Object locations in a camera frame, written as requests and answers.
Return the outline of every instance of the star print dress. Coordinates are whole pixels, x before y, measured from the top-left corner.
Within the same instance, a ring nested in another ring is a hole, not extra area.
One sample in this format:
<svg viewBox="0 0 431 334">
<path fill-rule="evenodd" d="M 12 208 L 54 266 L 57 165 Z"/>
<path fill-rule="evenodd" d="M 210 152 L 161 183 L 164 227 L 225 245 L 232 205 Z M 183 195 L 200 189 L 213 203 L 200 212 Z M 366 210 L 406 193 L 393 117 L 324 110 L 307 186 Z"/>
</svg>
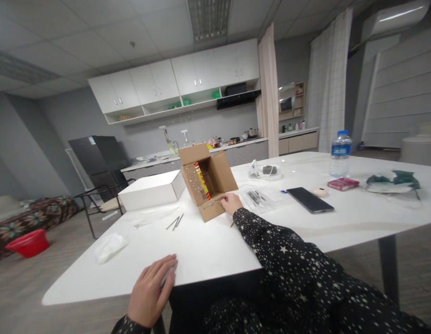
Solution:
<svg viewBox="0 0 431 334">
<path fill-rule="evenodd" d="M 215 303 L 200 333 L 431 333 L 294 231 L 241 208 L 233 220 L 264 268 L 260 298 Z M 125 321 L 118 333 L 148 333 Z"/>
</svg>

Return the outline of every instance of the white box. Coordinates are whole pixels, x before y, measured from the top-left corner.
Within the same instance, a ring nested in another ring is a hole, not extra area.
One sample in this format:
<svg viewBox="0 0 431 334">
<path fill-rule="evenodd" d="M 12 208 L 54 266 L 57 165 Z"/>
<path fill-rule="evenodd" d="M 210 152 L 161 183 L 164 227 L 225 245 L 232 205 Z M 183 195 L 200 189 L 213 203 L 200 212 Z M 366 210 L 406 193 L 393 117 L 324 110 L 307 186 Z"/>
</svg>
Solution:
<svg viewBox="0 0 431 334">
<path fill-rule="evenodd" d="M 127 211 L 177 202 L 186 185 L 181 170 L 136 180 L 118 196 Z"/>
</svg>

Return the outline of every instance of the curtain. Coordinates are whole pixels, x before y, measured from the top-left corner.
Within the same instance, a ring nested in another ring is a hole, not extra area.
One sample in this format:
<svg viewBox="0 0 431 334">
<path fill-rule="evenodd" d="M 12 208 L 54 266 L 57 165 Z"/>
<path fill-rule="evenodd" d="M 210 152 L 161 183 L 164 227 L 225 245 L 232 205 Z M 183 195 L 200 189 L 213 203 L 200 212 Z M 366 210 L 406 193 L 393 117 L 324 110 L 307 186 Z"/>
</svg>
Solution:
<svg viewBox="0 0 431 334">
<path fill-rule="evenodd" d="M 268 137 L 268 156 L 274 158 L 279 156 L 279 95 L 274 23 L 266 30 L 258 49 L 262 94 L 256 99 L 257 123 L 260 136 Z"/>
<path fill-rule="evenodd" d="M 348 8 L 311 43 L 307 90 L 307 127 L 320 127 L 319 152 L 330 153 L 337 132 L 344 130 L 345 77 L 352 20 Z"/>
</svg>

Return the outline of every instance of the hand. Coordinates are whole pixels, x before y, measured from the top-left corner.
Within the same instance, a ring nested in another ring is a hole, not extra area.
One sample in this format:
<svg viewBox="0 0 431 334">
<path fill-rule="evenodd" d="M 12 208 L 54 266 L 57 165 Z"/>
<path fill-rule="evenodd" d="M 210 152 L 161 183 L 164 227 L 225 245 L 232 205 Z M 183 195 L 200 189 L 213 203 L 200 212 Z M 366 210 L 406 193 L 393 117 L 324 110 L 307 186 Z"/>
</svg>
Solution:
<svg viewBox="0 0 431 334">
<path fill-rule="evenodd" d="M 243 208 L 243 204 L 240 202 L 240 198 L 236 194 L 226 193 L 220 198 L 222 199 L 220 203 L 230 216 L 232 216 L 238 209 Z"/>
<path fill-rule="evenodd" d="M 133 286 L 127 316 L 134 322 L 152 328 L 166 306 L 172 287 L 175 283 L 177 256 L 168 255 L 145 268 Z M 169 271 L 163 290 L 160 284 Z"/>
</svg>

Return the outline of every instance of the black refrigerator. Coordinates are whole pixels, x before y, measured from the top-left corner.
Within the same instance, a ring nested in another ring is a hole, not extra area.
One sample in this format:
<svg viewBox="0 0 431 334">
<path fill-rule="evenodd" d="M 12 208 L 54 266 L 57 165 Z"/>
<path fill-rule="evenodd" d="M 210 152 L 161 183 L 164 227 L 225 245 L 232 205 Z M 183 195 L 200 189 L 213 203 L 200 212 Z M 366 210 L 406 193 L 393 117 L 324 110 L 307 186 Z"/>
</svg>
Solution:
<svg viewBox="0 0 431 334">
<path fill-rule="evenodd" d="M 120 170 L 130 163 L 115 137 L 90 136 L 71 140 L 69 144 L 95 187 L 114 186 L 126 181 Z M 120 190 L 126 187 L 127 183 L 120 186 Z M 118 192 L 102 192 L 100 196 L 106 202 Z"/>
</svg>

